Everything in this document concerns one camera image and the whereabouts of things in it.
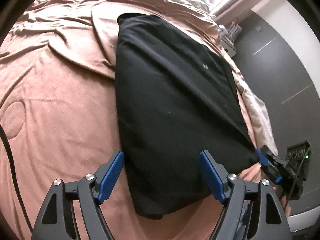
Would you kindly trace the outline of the person's right hand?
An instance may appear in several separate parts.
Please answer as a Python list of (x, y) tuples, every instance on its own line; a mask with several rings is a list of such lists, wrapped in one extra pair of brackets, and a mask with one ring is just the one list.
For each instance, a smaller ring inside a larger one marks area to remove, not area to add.
[(279, 188), (279, 187), (272, 186), (272, 188), (279, 198), (279, 201), (280, 201), (281, 206), (284, 210), (286, 218), (289, 219), (292, 209), (291, 209), (291, 206), (289, 205), (289, 201), (287, 200), (287, 195), (283, 194), (281, 191), (281, 188)]

